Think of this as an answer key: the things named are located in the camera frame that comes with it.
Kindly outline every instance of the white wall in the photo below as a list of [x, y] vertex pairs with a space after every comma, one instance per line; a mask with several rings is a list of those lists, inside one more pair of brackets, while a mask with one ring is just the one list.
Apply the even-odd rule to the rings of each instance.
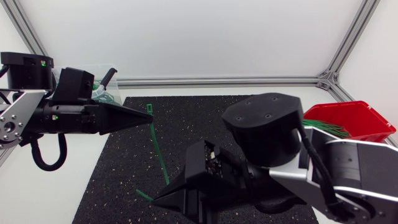
[[[29, 53], [3, 7], [0, 7], [0, 52]], [[7, 75], [0, 78], [0, 88], [7, 88]]]
[[381, 0], [341, 70], [341, 86], [398, 129], [398, 1]]
[[117, 78], [315, 76], [362, 0], [20, 0], [56, 66]]

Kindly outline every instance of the black rubber mat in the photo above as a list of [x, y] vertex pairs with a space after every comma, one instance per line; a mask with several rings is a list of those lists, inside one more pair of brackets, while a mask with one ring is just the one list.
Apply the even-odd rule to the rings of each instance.
[[[146, 111], [154, 108], [156, 137], [170, 181], [182, 170], [185, 149], [207, 139], [241, 155], [221, 115], [248, 96], [129, 97], [125, 106]], [[166, 185], [150, 136], [149, 125], [111, 134], [80, 202], [74, 223], [191, 223], [181, 214], [153, 207], [136, 193], [151, 197]], [[254, 207], [220, 214], [220, 223], [318, 223], [309, 206], [266, 215]]]

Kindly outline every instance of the black wire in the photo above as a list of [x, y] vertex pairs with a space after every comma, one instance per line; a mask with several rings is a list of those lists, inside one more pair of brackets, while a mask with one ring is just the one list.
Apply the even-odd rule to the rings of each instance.
[[307, 149], [308, 155], [311, 157], [314, 167], [321, 175], [320, 188], [323, 198], [325, 199], [325, 205], [328, 207], [330, 212], [337, 216], [341, 221], [347, 221], [348, 214], [345, 212], [343, 204], [337, 200], [336, 192], [333, 188], [333, 183], [331, 181], [328, 169], [322, 162], [321, 157], [318, 155], [317, 151], [305, 134], [304, 127], [299, 127], [298, 131], [300, 132], [303, 145]]
[[9, 65], [3, 65], [0, 69], [0, 78], [8, 71]]
[[32, 155], [33, 155], [33, 160], [35, 161], [36, 165], [45, 171], [54, 171], [60, 168], [65, 160], [67, 159], [67, 140], [65, 139], [64, 134], [58, 134], [58, 143], [60, 145], [60, 157], [58, 160], [52, 164], [48, 165], [43, 161], [42, 154], [40, 153], [40, 148], [37, 140], [33, 141], [30, 143], [32, 146]]
[[55, 92], [56, 88], [57, 88], [57, 80], [55, 79], [54, 73], [52, 73], [52, 89], [46, 95], [44, 95], [43, 98], [51, 96]]
[[4, 94], [0, 91], [0, 97], [2, 98], [2, 100], [4, 100], [4, 102], [6, 102], [7, 104], [11, 104], [10, 101], [7, 99], [6, 96], [4, 96]]

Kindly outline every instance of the black robotic joint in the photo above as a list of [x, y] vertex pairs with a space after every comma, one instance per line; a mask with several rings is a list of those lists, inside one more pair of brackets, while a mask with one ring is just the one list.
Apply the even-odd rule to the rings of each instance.
[[280, 93], [256, 95], [230, 106], [222, 116], [248, 161], [257, 166], [285, 164], [300, 150], [300, 98]]

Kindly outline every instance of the black handle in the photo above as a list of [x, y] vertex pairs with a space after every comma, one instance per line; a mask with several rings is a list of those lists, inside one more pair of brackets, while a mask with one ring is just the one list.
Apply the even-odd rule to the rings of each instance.
[[102, 79], [101, 81], [101, 85], [104, 85], [104, 88], [106, 90], [106, 86], [108, 85], [109, 81], [111, 81], [113, 75], [118, 72], [116, 69], [111, 68], [109, 69], [109, 71], [107, 72], [107, 74], [105, 75], [105, 77]]

